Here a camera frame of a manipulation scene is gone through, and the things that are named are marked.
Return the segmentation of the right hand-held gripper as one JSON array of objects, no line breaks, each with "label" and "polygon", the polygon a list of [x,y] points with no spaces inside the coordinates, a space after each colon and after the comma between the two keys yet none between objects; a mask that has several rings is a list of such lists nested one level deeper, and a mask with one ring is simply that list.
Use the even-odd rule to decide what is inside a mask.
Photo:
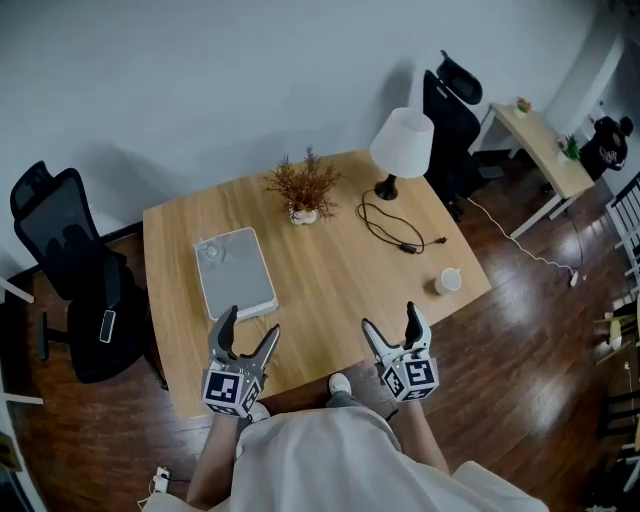
[{"label": "right hand-held gripper", "polygon": [[430,356],[431,329],[413,301],[407,303],[404,348],[391,345],[367,318],[361,328],[379,369],[381,384],[396,402],[420,401],[439,386],[437,362]]}]

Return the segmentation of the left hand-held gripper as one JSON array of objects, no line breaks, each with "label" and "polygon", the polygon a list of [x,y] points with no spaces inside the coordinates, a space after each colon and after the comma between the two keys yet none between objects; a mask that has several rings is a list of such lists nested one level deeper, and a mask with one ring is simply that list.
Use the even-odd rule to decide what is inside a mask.
[{"label": "left hand-held gripper", "polygon": [[265,369],[280,339],[280,325],[272,327],[250,354],[233,353],[238,306],[227,309],[208,335],[210,365],[204,374],[202,403],[215,414],[246,418],[264,389]]}]

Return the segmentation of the white ceramic cup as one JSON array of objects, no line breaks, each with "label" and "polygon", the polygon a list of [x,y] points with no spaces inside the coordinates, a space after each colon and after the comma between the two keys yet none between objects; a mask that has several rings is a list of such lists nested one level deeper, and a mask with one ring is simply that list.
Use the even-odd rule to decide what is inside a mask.
[{"label": "white ceramic cup", "polygon": [[434,280],[434,289],[441,296],[457,292],[461,286],[460,270],[456,268],[445,268]]}]

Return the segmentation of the clear drinking glass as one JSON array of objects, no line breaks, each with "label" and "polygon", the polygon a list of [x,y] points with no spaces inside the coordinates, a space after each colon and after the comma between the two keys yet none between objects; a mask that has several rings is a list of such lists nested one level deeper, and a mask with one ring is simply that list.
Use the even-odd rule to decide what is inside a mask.
[{"label": "clear drinking glass", "polygon": [[224,243],[215,238],[201,241],[194,248],[197,256],[211,265],[222,263],[226,255]]}]

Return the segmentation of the person's right forearm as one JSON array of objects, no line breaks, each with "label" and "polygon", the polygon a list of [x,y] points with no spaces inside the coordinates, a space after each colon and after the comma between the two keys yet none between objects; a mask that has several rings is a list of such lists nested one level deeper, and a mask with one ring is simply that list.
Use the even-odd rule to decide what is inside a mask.
[{"label": "person's right forearm", "polygon": [[398,405],[396,431],[405,455],[446,475],[451,474],[420,402],[412,401]]}]

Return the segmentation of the person's left forearm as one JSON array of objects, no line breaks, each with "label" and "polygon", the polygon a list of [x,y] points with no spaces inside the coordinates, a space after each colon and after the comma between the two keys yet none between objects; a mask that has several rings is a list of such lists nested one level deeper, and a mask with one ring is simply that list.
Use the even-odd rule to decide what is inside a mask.
[{"label": "person's left forearm", "polygon": [[230,496],[238,421],[233,416],[214,417],[187,491],[190,506],[208,510]]}]

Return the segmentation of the white grey rectangular tray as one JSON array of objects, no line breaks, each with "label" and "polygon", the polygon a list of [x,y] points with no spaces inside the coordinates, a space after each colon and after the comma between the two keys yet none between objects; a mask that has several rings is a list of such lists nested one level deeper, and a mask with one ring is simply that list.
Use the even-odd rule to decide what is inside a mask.
[{"label": "white grey rectangular tray", "polygon": [[279,303],[255,230],[245,227],[212,238],[225,245],[222,263],[209,264],[194,248],[209,318],[216,321],[233,305],[239,321],[274,312]]}]

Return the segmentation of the person's white shirt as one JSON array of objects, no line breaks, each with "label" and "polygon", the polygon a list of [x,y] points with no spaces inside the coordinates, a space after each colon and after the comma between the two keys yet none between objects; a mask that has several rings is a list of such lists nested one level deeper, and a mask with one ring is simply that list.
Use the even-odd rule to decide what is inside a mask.
[{"label": "person's white shirt", "polygon": [[168,493],[143,512],[549,512],[473,461],[446,475],[402,452],[366,407],[280,414],[236,434],[230,496],[200,510]]}]

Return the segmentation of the dried brown potted plant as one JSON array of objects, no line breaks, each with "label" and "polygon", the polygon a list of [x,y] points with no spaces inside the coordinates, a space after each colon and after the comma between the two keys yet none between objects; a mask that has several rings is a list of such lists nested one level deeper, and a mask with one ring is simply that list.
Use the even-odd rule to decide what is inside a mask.
[{"label": "dried brown potted plant", "polygon": [[336,215],[338,204],[331,199],[331,192],[342,178],[335,163],[323,163],[309,145],[299,164],[292,163],[285,155],[264,178],[264,190],[281,196],[281,211],[290,221],[311,213],[328,220]]}]

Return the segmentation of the white shade table lamp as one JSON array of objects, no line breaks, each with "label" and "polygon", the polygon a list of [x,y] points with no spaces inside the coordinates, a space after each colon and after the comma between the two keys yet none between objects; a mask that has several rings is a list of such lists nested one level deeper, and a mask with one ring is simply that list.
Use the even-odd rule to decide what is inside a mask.
[{"label": "white shade table lamp", "polygon": [[375,185],[375,194],[394,200],[397,178],[423,176],[429,167],[435,126],[424,113],[407,107],[394,109],[370,145],[372,161],[387,173]]}]

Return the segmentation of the black headrest office chair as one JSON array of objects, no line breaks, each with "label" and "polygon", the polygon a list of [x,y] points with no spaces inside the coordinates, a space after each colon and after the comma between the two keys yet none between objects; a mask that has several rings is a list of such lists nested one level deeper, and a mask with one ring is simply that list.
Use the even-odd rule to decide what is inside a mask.
[{"label": "black headrest office chair", "polygon": [[496,167],[482,167],[469,152],[479,136],[481,122],[470,110],[482,100],[479,80],[456,63],[446,51],[437,70],[423,77],[423,113],[434,124],[430,162],[425,179],[455,222],[469,198],[490,181],[503,176]]}]

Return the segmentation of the black mesh office chair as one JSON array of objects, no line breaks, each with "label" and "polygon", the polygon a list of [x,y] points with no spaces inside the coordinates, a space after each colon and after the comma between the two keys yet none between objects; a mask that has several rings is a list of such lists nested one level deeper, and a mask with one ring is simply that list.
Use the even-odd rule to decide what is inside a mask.
[{"label": "black mesh office chair", "polygon": [[[38,320],[40,360],[48,359],[51,343],[65,344],[77,379],[93,384],[117,376],[143,358],[166,389],[154,355],[148,293],[136,284],[126,257],[101,239],[79,172],[67,168],[53,176],[44,162],[36,162],[14,185],[10,209],[17,237],[68,303],[65,331],[50,327],[45,316]],[[108,344],[99,341],[107,309],[116,312]]]}]

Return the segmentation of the pale yellow wooden rack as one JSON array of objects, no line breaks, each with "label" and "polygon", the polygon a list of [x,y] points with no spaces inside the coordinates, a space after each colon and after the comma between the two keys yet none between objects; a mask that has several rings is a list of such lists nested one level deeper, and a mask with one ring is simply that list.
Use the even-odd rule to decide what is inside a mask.
[{"label": "pale yellow wooden rack", "polygon": [[633,345],[640,349],[640,296],[633,303],[624,304],[595,324],[606,324],[609,328],[607,345],[610,351],[596,361],[596,365],[621,352],[627,346]]}]

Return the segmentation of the light wooden desk white legs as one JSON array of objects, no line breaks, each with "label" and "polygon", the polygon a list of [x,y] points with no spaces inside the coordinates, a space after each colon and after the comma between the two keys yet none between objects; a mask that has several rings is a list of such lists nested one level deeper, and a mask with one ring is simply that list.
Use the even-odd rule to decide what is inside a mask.
[{"label": "light wooden desk white legs", "polygon": [[481,122],[480,135],[471,146],[473,152],[507,149],[514,157],[522,149],[552,187],[551,199],[511,233],[513,239],[545,217],[559,217],[594,186],[581,163],[561,152],[557,139],[558,134],[541,114],[532,110],[520,117],[513,105],[492,103]]}]

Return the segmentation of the white railing chair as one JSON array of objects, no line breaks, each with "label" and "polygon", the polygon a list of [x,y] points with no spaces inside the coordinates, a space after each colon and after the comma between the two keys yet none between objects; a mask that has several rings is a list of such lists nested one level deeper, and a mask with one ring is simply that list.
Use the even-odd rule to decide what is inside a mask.
[{"label": "white railing chair", "polygon": [[632,283],[630,294],[640,296],[640,172],[606,205],[606,211],[619,236],[615,250],[623,250],[630,268],[624,272]]}]

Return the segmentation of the white frame table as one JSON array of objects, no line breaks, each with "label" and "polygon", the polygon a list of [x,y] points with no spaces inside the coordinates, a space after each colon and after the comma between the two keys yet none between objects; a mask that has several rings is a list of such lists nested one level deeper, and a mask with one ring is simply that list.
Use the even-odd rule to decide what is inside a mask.
[{"label": "white frame table", "polygon": [[[23,301],[29,304],[33,304],[35,301],[35,298],[31,294],[27,293],[26,291],[10,283],[8,280],[4,279],[2,276],[0,276],[0,287],[4,289],[6,292],[13,294],[14,296],[22,299]],[[14,403],[38,405],[38,406],[42,406],[44,404],[44,400],[41,397],[13,394],[13,393],[8,393],[6,391],[2,391],[0,393],[0,396],[5,402],[14,402]]]}]

